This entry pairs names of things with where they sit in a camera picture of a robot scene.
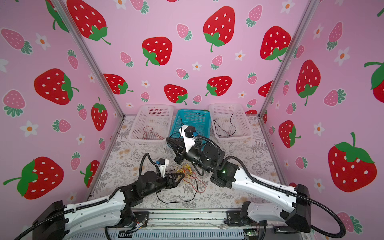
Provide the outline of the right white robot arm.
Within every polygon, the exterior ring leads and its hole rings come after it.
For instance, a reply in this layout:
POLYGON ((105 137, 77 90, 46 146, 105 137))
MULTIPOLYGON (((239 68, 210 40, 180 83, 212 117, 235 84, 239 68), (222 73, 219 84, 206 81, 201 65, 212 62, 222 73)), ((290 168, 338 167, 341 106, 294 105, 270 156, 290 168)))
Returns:
POLYGON ((166 142, 174 151, 175 162, 181 164, 184 160, 211 174, 211 182, 220 188, 243 191, 274 203, 281 210, 280 213, 256 214, 248 204, 247 215, 255 222, 282 221, 292 229, 310 233, 311 205, 305 200, 308 192, 291 186, 275 184, 265 179, 253 176, 246 169, 244 163, 236 159, 237 163, 229 162, 230 156, 212 140, 197 136, 194 138, 171 138, 166 142))

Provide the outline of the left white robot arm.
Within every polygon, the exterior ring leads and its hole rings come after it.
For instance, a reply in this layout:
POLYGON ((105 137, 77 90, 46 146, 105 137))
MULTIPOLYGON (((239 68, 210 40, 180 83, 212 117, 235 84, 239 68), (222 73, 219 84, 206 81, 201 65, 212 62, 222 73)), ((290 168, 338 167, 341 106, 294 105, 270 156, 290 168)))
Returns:
POLYGON ((185 174, 167 173, 159 177, 149 171, 112 194, 89 202, 64 206, 51 204, 33 223, 34 240, 68 240, 78 234, 104 227, 131 227, 138 222, 132 207, 163 189, 173 189, 185 174))

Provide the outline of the teal plastic basket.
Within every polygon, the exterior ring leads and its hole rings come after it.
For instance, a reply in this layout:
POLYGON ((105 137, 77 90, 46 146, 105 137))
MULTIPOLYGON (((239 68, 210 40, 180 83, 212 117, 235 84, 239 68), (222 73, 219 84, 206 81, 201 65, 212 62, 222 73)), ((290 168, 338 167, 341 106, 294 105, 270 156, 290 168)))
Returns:
POLYGON ((211 117, 209 112, 199 110, 178 110, 170 137, 179 138, 182 125, 193 126, 199 135, 210 137, 211 117))

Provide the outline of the left white plastic basket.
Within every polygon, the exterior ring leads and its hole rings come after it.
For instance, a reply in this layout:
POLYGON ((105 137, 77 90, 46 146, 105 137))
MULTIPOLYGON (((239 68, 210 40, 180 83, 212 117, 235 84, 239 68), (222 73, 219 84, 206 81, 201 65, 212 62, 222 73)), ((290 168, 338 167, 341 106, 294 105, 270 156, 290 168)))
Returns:
POLYGON ((136 115, 129 140, 140 144, 161 145, 169 136, 174 107, 169 105, 143 105, 136 115))

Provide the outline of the white plastic basket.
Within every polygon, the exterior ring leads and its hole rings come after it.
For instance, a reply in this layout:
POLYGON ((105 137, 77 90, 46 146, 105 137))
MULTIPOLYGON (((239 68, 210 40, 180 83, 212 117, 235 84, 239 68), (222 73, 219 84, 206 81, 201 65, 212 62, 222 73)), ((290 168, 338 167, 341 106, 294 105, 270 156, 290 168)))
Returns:
POLYGON ((169 105, 143 105, 136 115, 129 140, 140 144, 161 145, 169 136, 174 107, 169 105))
POLYGON ((253 136, 243 107, 235 103, 209 105, 214 135, 219 143, 234 143, 253 136))

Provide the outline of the right white plastic basket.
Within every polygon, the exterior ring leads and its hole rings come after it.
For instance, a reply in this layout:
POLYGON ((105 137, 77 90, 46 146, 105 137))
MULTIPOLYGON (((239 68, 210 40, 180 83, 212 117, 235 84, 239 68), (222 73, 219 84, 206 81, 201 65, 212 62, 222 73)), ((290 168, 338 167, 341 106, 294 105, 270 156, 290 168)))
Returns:
POLYGON ((243 107, 235 103, 209 105, 214 135, 219 143, 234 143, 253 136, 243 107))

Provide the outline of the aluminium front rail frame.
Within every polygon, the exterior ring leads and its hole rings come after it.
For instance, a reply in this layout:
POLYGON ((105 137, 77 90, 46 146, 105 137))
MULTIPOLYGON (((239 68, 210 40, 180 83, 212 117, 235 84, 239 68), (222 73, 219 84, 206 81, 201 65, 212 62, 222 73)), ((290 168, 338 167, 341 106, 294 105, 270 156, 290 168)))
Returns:
POLYGON ((87 230, 72 240, 314 240, 315 234, 288 233, 281 222, 268 221, 267 226, 251 224, 230 227, 236 209, 139 209, 144 225, 134 233, 131 227, 87 230))

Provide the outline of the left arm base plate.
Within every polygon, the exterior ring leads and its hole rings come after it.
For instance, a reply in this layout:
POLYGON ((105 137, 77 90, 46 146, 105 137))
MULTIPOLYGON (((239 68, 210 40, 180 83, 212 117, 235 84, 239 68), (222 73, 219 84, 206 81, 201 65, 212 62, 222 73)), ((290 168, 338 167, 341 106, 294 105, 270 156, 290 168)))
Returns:
POLYGON ((123 211, 121 214, 121 220, 115 224, 110 226, 110 228, 133 228, 139 223, 143 223, 143 227, 145 228, 148 223, 150 212, 132 212, 128 213, 127 211, 123 211))

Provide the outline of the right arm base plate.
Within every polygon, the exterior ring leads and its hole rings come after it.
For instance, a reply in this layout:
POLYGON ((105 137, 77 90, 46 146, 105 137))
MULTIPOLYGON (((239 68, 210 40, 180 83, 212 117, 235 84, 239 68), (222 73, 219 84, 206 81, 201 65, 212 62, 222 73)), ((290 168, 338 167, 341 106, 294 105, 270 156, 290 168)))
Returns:
POLYGON ((230 227, 243 227, 243 226, 253 226, 253 227, 266 227, 268 225, 267 221, 256 222, 249 218, 245 213, 241 211, 227 211, 226 219, 224 224, 230 227))

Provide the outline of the left corner aluminium post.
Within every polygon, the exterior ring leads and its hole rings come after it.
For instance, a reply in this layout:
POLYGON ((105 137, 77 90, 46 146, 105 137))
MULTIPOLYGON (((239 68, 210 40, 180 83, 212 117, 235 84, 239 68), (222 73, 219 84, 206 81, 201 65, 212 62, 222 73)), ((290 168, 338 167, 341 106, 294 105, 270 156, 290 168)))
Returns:
POLYGON ((102 71, 100 70, 97 62, 95 61, 95 58, 92 55, 92 52, 88 48, 86 42, 84 41, 84 37, 79 32, 78 28, 76 27, 75 22, 73 21, 72 17, 70 16, 70 13, 66 6, 66 1, 59 1, 59 0, 53 0, 52 1, 54 6, 57 8, 58 14, 62 18, 63 22, 67 26, 70 34, 72 35, 75 43, 79 47, 80 51, 82 52, 82 55, 84 56, 87 64, 89 65, 92 73, 97 78, 100 86, 102 87, 104 93, 106 94, 107 98, 109 99, 110 103, 114 107, 115 111, 117 112, 117 115, 120 119, 123 119, 125 117, 125 114, 120 107, 118 101, 114 97, 113 92, 111 91, 102 71))

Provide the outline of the corner aluminium post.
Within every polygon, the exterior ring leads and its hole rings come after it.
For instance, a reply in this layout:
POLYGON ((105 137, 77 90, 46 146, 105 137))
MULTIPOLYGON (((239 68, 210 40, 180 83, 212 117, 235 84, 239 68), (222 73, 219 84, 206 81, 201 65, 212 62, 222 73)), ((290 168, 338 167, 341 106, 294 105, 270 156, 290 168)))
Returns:
POLYGON ((66 6, 66 1, 59 1, 59 0, 53 0, 52 1, 54 6, 57 8, 58 14, 62 18, 63 22, 67 26, 70 34, 72 35, 75 43, 79 47, 80 51, 82 52, 82 55, 84 56, 87 64, 89 65, 92 73, 97 78, 100 86, 102 87, 104 93, 106 94, 107 98, 109 99, 110 103, 114 107, 115 111, 117 112, 117 115, 120 119, 123 119, 125 117, 125 114, 120 107, 118 101, 114 97, 113 92, 111 91, 102 71, 100 70, 97 62, 95 61, 95 58, 92 55, 92 52, 88 48, 86 42, 84 41, 84 37, 79 32, 78 28, 76 27, 75 22, 73 21, 72 17, 70 16, 70 13, 66 6))
POLYGON ((278 68, 278 71, 276 73, 275 79, 272 82, 272 85, 270 87, 270 90, 267 94, 265 103, 262 106, 262 109, 259 112, 259 119, 262 119, 267 111, 267 108, 280 84, 280 82, 283 79, 283 76, 288 68, 289 63, 292 60, 294 50, 299 45, 313 15, 316 12, 316 9, 319 5, 320 1, 308 1, 308 4, 305 8, 305 11, 303 13, 303 16, 301 20, 298 23, 298 26, 295 30, 295 33, 292 36, 291 43, 288 47, 288 50, 284 54, 284 58, 282 59, 282 62, 278 68))

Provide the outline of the right corner aluminium post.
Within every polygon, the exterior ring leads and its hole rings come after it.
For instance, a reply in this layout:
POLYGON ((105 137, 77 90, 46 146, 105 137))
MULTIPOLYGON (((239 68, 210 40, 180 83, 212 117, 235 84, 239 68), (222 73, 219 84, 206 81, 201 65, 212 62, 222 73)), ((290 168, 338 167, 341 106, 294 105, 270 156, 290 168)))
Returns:
POLYGON ((288 50, 284 54, 284 58, 282 59, 282 62, 278 68, 278 71, 276 73, 275 79, 272 82, 272 85, 270 87, 270 90, 267 94, 265 103, 262 106, 262 109, 259 112, 259 119, 262 119, 267 111, 267 108, 280 84, 280 82, 283 79, 283 76, 288 68, 289 63, 292 60, 294 50, 299 45, 313 15, 316 12, 316 9, 319 5, 320 1, 308 1, 308 4, 305 8, 305 11, 303 13, 303 16, 301 20, 298 23, 298 26, 295 30, 295 33, 292 36, 291 43, 288 47, 288 50))

